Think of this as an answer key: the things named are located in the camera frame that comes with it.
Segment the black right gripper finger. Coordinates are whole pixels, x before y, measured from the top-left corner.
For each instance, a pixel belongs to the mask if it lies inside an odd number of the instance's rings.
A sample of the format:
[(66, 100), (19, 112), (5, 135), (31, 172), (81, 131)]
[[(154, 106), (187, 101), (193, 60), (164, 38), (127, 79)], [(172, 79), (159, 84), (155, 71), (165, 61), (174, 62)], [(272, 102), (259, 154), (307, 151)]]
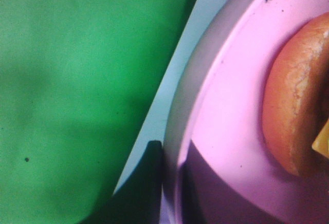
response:
[(127, 181), (105, 205), (81, 222), (159, 223), (162, 168), (162, 144), (150, 141)]

